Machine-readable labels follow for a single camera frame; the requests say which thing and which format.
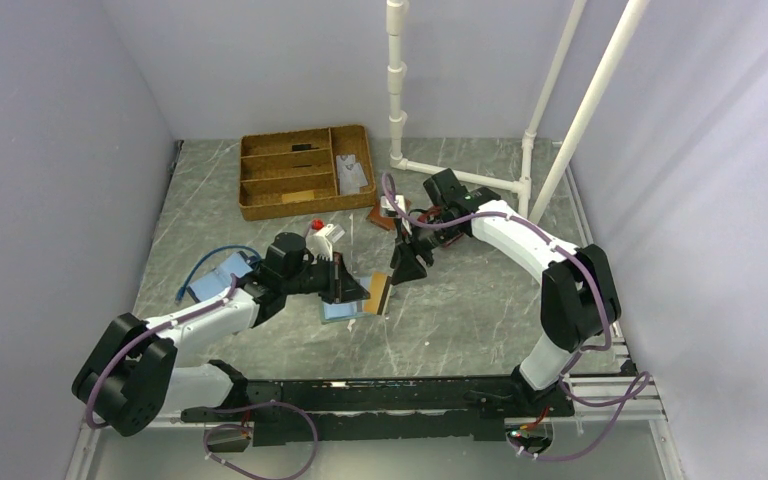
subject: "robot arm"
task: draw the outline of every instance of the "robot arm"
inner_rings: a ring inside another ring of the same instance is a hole
[[[339,252],[314,257],[302,236],[280,233],[251,272],[215,297],[145,321],[130,313],[113,320],[72,393],[123,436],[139,432],[161,412],[245,403],[245,377],[229,365],[176,364],[219,338],[262,324],[284,308],[287,295],[302,293],[317,293],[328,303],[369,298]]]
[[[396,248],[390,265],[394,269],[393,284],[425,278],[425,267],[418,259],[433,265],[432,250],[463,234],[489,243],[523,267],[542,286],[543,334],[512,377],[525,399],[533,402],[554,388],[558,376],[584,342],[602,332],[594,292],[579,269],[558,250],[576,252],[575,257],[595,279],[608,322],[612,323],[621,310],[607,256],[596,245],[578,248],[534,225],[529,226],[529,232],[512,221],[519,215],[497,193],[486,187],[468,192],[451,170],[431,176],[423,185],[439,213],[425,228],[396,222]],[[471,220],[457,222],[467,216]]]

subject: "purple cable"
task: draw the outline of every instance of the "purple cable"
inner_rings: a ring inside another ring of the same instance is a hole
[[[628,389],[625,391],[625,395],[619,397],[620,401],[618,402],[619,406],[617,407],[617,411],[614,412],[613,416],[611,416],[611,419],[608,421],[608,424],[605,425],[605,428],[602,430],[599,436],[596,437],[596,440],[593,440],[593,442],[590,445],[588,445],[581,451],[578,451],[570,455],[557,455],[557,456],[537,455],[536,457],[532,456],[532,458],[534,458],[539,462],[570,462],[572,460],[578,460],[579,458],[595,450],[596,447],[598,447],[599,444],[602,443],[602,440],[604,440],[605,437],[608,436],[608,433],[610,433],[611,430],[613,430],[614,425],[616,425],[617,423],[617,419],[619,419],[620,417],[620,413],[622,413],[622,409],[625,406],[625,402],[627,402],[631,397],[634,396],[632,389],[637,384],[637,382],[639,382],[641,379],[643,380],[643,384],[641,385],[641,390],[642,390],[642,387],[645,387],[646,384],[648,384],[649,380],[651,379],[649,372],[641,372],[638,376],[634,378],[634,380],[631,381],[631,383],[628,385]]]
[[[211,303],[210,305],[206,305],[186,315],[181,315],[181,317],[178,318],[178,324],[190,321],[193,318],[198,317],[199,315],[203,315],[211,310],[214,310],[224,305],[225,300],[228,300],[234,296],[234,292],[237,290],[235,288],[236,284],[237,284],[237,277],[235,277],[234,274],[231,274],[231,288],[228,289],[227,295]],[[96,422],[95,419],[93,418],[93,411],[95,410],[95,402],[98,400],[98,394],[99,392],[101,392],[101,387],[104,385],[104,382],[105,380],[107,380],[107,377],[110,376],[110,373],[113,372],[113,369],[116,368],[116,365],[118,365],[119,362],[121,362],[122,359],[125,358],[125,355],[127,355],[128,352],[130,352],[131,350],[133,350],[134,347],[139,345],[140,342],[142,342],[143,340],[151,337],[152,335],[158,332],[162,332],[163,330],[166,330],[171,327],[172,327],[172,320],[169,320],[161,323],[160,325],[157,325],[156,327],[146,330],[145,332],[137,335],[136,338],[134,338],[133,340],[125,344],[125,346],[122,347],[121,350],[116,352],[116,355],[114,355],[113,358],[110,359],[110,363],[108,363],[107,366],[104,367],[104,370],[101,371],[101,374],[98,376],[98,378],[95,381],[95,384],[93,385],[93,389],[90,391],[90,396],[87,398],[87,408],[84,411],[84,419],[86,420],[87,425],[89,425],[90,428],[98,429],[98,428],[104,428],[109,425],[109,423],[106,421],[101,423]]]
[[[577,396],[573,395],[573,393],[570,390],[570,388],[563,381],[558,382],[558,386],[561,387],[561,390],[563,390],[563,392],[568,397],[570,397],[571,399],[575,400],[576,402],[578,402],[578,403],[580,403],[580,404],[582,404],[584,406],[587,406],[587,407],[601,408],[601,407],[610,407],[611,405],[616,405],[618,403],[625,403],[626,401],[631,400],[632,398],[640,395],[643,392],[643,389],[645,389],[649,385],[649,382],[652,381],[652,376],[649,374],[649,372],[646,372],[646,371],[641,372],[640,375],[638,375],[634,379],[634,381],[631,382],[631,384],[634,385],[635,383],[637,383],[637,381],[640,378],[644,378],[644,380],[643,380],[643,383],[639,387],[637,387],[636,390],[631,391],[629,389],[627,392],[625,392],[624,395],[622,395],[620,397],[617,397],[617,398],[612,398],[610,400],[605,400],[604,402],[591,402],[590,400],[585,400],[585,399],[583,399],[581,397],[577,397]]]
[[[305,421],[307,422],[307,424],[310,426],[310,431],[311,431],[311,433],[313,433],[313,450],[310,452],[310,458],[307,459],[307,462],[304,464],[304,466],[301,469],[299,469],[298,472],[296,472],[296,473],[294,473],[294,474],[292,474],[292,475],[290,475],[288,477],[282,477],[282,478],[274,478],[273,479],[273,478],[268,478],[268,477],[261,477],[259,475],[255,475],[254,473],[251,473],[249,471],[243,470],[242,468],[234,465],[233,463],[227,462],[223,458],[220,458],[218,455],[215,455],[213,452],[210,451],[210,447],[208,446],[208,443],[207,443],[208,440],[210,440],[211,435],[213,435],[214,433],[216,433],[216,432],[218,432],[220,430],[241,430],[241,431],[245,430],[245,427],[243,427],[242,425],[236,425],[236,424],[232,424],[232,423],[223,423],[223,424],[217,425],[217,426],[211,428],[210,430],[208,430],[207,432],[205,432],[204,439],[203,439],[203,442],[202,442],[202,445],[204,446],[204,453],[207,454],[207,457],[205,457],[205,459],[210,458],[214,462],[216,462],[216,463],[218,463],[218,464],[220,464],[222,466],[228,467],[231,470],[233,470],[233,471],[235,471],[235,472],[237,472],[237,473],[239,473],[241,475],[245,475],[245,476],[247,476],[247,477],[249,477],[251,479],[254,479],[254,480],[293,480],[295,478],[299,478],[300,476],[304,475],[304,473],[313,464],[313,459],[316,458],[316,452],[319,449],[319,432],[316,431],[316,425],[313,423],[313,419],[310,418],[310,415],[308,415],[307,412],[305,412],[304,410],[302,410],[301,408],[299,408],[299,407],[297,407],[295,405],[291,405],[289,403],[284,403],[284,402],[278,402],[278,401],[275,401],[275,400],[272,400],[270,402],[264,402],[264,403],[256,403],[254,405],[248,405],[248,406],[240,407],[240,408],[227,408],[227,409],[216,409],[216,408],[214,408],[214,409],[211,409],[211,411],[214,412],[214,413],[242,413],[242,412],[247,412],[249,410],[256,410],[258,408],[269,408],[269,407],[282,407],[282,408],[286,408],[288,410],[292,410],[292,411],[298,413],[299,415],[301,415],[302,418],[304,418]]]
[[[561,376],[569,373],[569,371],[572,370],[572,367],[574,367],[579,360],[581,360],[581,351],[576,350],[576,352],[570,358],[569,362],[567,362],[567,366],[565,366],[564,369],[561,370]]]

